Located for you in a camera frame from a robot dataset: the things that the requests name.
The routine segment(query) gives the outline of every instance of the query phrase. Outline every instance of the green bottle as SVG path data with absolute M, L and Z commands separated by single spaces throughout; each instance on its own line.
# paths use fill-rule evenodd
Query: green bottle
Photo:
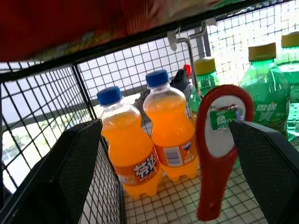
M 282 35 L 281 47 L 276 63 L 291 86 L 290 113 L 286 123 L 291 141 L 299 136 L 299 31 Z
M 206 95 L 211 89 L 219 85 L 216 76 L 215 60 L 211 57 L 201 58 L 194 62 L 196 79 L 202 95 Z M 198 107 L 201 99 L 197 96 L 195 87 L 192 88 L 189 97 L 188 105 L 191 113 L 191 118 L 195 124 Z
M 285 137 L 289 115 L 290 85 L 274 63 L 276 45 L 270 43 L 249 47 L 250 67 L 240 86 L 252 98 L 255 123 L 273 128 Z

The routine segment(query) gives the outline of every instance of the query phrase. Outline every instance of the red plastic hook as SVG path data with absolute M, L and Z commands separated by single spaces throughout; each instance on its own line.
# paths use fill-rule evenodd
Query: red plastic hook
M 202 173 L 197 216 L 202 221 L 210 221 L 219 216 L 226 184 L 238 156 L 234 146 L 225 156 L 214 157 L 209 153 L 206 145 L 205 123 L 208 110 L 217 98 L 227 95 L 238 97 L 243 101 L 246 108 L 245 120 L 252 121 L 254 115 L 251 97 L 245 90 L 234 85 L 216 87 L 209 91 L 200 103 L 197 113 L 195 138 Z

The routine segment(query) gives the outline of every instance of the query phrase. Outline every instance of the orange soda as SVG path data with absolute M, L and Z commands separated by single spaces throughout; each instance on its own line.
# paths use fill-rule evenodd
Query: orange soda
M 199 159 L 194 140 L 194 125 L 185 115 L 184 94 L 170 87 L 166 70 L 146 75 L 150 94 L 143 109 L 153 123 L 152 140 L 160 166 L 168 177 L 177 181 L 180 176 L 193 178 Z
M 121 102 L 116 86 L 98 92 L 97 97 L 104 107 L 102 135 L 108 140 L 109 159 L 120 183 L 133 198 L 155 195 L 162 169 L 150 137 L 141 128 L 140 112 Z

